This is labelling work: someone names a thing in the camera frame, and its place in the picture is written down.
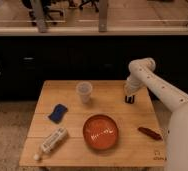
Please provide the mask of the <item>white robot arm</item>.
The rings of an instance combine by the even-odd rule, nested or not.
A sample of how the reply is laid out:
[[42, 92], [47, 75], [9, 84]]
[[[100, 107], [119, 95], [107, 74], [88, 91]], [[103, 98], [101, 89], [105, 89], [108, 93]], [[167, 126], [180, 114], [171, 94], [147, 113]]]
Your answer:
[[131, 61], [125, 94], [131, 97], [146, 86], [172, 112], [164, 171], [188, 171], [188, 94], [154, 74], [155, 68], [150, 57]]

